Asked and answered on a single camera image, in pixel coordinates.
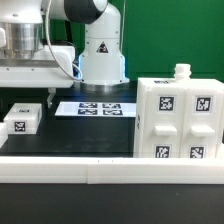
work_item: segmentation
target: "white box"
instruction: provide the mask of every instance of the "white box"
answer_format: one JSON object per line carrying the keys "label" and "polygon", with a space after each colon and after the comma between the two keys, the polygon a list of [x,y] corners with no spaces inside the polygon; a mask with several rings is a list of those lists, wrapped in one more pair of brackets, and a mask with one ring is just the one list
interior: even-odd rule
{"label": "white box", "polygon": [[185,86],[174,79],[139,79],[134,157],[179,157],[184,102]]}
{"label": "white box", "polygon": [[180,157],[215,158],[217,144],[222,142],[224,85],[212,79],[191,79],[187,88]]}
{"label": "white box", "polygon": [[0,123],[0,148],[4,145],[7,139],[8,139],[7,124]]}
{"label": "white box", "polygon": [[190,79],[139,78],[134,157],[216,158],[224,128],[224,85]]}
{"label": "white box", "polygon": [[15,103],[4,122],[8,126],[8,134],[36,134],[41,117],[41,104]]}

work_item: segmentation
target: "small white box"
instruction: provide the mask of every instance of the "small white box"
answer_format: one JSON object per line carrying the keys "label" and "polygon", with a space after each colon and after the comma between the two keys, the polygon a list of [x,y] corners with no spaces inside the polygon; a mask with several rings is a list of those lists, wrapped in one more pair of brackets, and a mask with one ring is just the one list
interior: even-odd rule
{"label": "small white box", "polygon": [[4,118],[8,134],[36,134],[42,117],[38,103],[15,103]]}
{"label": "small white box", "polygon": [[0,123],[0,148],[4,145],[8,139],[7,124]]}

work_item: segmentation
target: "printed marker sheet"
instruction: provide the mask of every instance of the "printed marker sheet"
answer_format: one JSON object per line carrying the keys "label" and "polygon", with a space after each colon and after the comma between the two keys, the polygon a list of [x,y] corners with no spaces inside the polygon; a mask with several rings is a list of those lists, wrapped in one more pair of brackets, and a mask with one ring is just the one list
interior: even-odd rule
{"label": "printed marker sheet", "polygon": [[135,117],[135,103],[60,102],[55,116]]}

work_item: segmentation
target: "black table surface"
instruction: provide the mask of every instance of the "black table surface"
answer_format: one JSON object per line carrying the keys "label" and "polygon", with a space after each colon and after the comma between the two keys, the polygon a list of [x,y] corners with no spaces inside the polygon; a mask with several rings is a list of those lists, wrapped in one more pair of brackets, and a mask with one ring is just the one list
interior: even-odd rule
{"label": "black table surface", "polygon": [[[136,102],[128,90],[101,94],[0,89],[0,119],[14,103],[41,103],[36,135],[10,135],[1,156],[132,157],[134,118],[55,117],[61,101]],[[0,224],[223,224],[223,185],[0,184]]]}
{"label": "black table surface", "polygon": [[41,103],[42,119],[36,135],[9,135],[0,155],[132,157],[135,118],[56,117],[61,101],[135,103],[136,83],[108,93],[57,89],[47,107],[47,89],[0,89],[0,119],[14,103]]}

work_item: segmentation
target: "warning triangle label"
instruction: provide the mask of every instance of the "warning triangle label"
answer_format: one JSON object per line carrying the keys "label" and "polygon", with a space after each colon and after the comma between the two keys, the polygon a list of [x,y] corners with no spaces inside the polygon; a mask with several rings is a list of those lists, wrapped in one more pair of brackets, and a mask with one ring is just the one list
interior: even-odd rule
{"label": "warning triangle label", "polygon": [[97,53],[109,53],[107,46],[104,42],[98,48]]}

